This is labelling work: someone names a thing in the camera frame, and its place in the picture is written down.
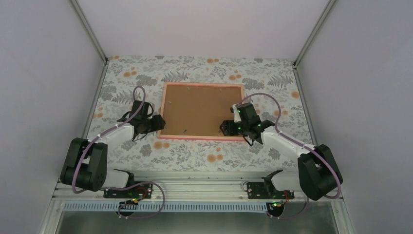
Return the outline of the pink picture frame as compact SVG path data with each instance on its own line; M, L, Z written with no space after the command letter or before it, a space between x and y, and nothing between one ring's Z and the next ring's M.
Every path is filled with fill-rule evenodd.
M223 136L220 132L224 120L234 119L232 105L243 98L241 84L167 82L160 110L166 124L157 136L174 140L243 141L241 136Z

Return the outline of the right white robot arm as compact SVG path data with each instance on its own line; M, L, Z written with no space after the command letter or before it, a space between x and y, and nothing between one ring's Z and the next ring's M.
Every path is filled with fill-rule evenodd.
M297 164L295 170L278 169L264 177L267 197L276 198L287 191L302 192L314 201L340 197L343 179L328 146L306 144L283 133L275 123L261 120L251 103L234 104L231 112L234 119L220 125L225 136L242 136L250 146L270 146Z

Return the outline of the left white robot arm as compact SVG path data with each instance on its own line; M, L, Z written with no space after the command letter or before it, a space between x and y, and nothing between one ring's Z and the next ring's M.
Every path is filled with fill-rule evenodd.
M149 102L134 101L126 112L108 130L91 137L74 138L60 174L60 182L70 185L74 193L97 192L115 189L121 196L130 197L135 192L132 174L120 169L110 169L108 154L117 146L144 138L147 134L164 129L165 120L153 113Z

